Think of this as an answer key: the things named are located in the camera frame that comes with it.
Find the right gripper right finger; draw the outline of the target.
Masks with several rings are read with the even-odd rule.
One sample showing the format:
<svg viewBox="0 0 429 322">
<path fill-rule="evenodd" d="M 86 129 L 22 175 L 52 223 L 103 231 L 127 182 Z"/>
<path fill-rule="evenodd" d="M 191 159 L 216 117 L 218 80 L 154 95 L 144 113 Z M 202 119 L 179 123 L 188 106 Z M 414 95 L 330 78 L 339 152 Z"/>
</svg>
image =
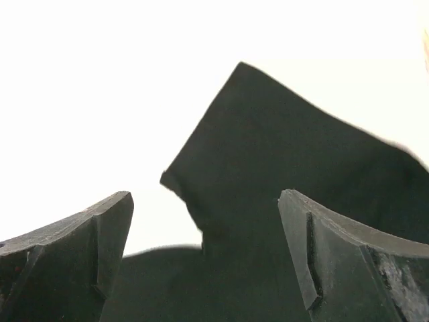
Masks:
<svg viewBox="0 0 429 322">
<path fill-rule="evenodd" d="M 278 201 L 312 321 L 427 321 L 428 245 L 340 215 L 296 190 Z"/>
</svg>

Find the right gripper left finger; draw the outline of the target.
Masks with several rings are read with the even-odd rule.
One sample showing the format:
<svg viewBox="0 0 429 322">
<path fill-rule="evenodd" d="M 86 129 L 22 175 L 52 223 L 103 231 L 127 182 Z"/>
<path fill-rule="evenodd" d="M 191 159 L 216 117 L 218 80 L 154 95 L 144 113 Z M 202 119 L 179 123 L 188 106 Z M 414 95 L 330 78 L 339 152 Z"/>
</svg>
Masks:
<svg viewBox="0 0 429 322">
<path fill-rule="evenodd" d="M 99 321 L 119 271 L 134 203 L 119 191 L 1 242 L 1 320 Z"/>
</svg>

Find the black t shirt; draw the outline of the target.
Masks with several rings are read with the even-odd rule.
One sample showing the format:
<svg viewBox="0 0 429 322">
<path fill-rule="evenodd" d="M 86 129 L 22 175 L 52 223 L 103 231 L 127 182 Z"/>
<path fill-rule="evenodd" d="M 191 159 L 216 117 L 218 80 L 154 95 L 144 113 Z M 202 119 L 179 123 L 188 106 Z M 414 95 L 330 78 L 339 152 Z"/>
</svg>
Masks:
<svg viewBox="0 0 429 322">
<path fill-rule="evenodd" d="M 202 233 L 121 263 L 103 321 L 312 321 L 278 201 L 296 190 L 428 245 L 428 171 L 407 152 L 239 64 L 160 182 Z"/>
</svg>

